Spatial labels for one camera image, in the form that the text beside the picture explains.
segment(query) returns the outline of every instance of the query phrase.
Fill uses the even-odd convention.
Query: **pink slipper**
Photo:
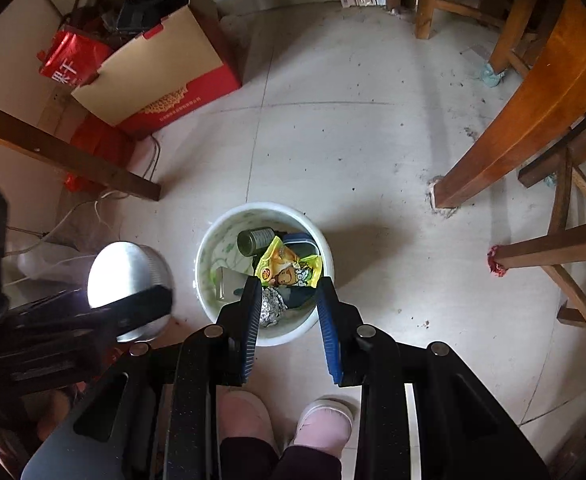
[[[279,455],[269,412],[254,394],[234,390],[221,396],[217,402],[217,427],[220,442],[237,436],[259,438]]]
[[[305,407],[291,445],[313,447],[339,458],[352,430],[353,414],[345,404],[320,399]]]

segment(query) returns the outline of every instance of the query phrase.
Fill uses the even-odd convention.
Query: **box lid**
[[[111,126],[188,82],[222,66],[189,7],[129,41],[98,69],[98,78],[72,95]]]

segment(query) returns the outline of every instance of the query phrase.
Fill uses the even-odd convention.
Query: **dark pants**
[[[290,446],[278,459],[265,441],[225,438],[219,446],[222,480],[340,480],[336,457],[304,446]]]

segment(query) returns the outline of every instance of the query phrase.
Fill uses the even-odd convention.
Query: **screw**
[[[209,325],[204,329],[206,337],[220,337],[224,334],[224,329],[220,325]]]
[[[134,357],[140,357],[148,352],[148,344],[147,343],[134,343],[129,348],[129,354]]]
[[[441,343],[437,341],[431,345],[431,352],[433,352],[435,355],[445,356],[448,355],[449,351],[450,348],[446,343]]]
[[[359,325],[358,335],[360,337],[372,337],[375,335],[375,327],[371,325]]]

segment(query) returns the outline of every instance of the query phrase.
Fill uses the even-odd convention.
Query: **yellow snack bag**
[[[255,268],[255,275],[260,278],[262,285],[267,286],[274,283],[272,280],[275,276],[294,262],[297,262],[297,254],[286,247],[279,236],[276,236],[260,258]]]
[[[257,264],[255,275],[264,286],[317,286],[322,275],[322,257],[318,254],[298,259],[279,237],[273,238]]]

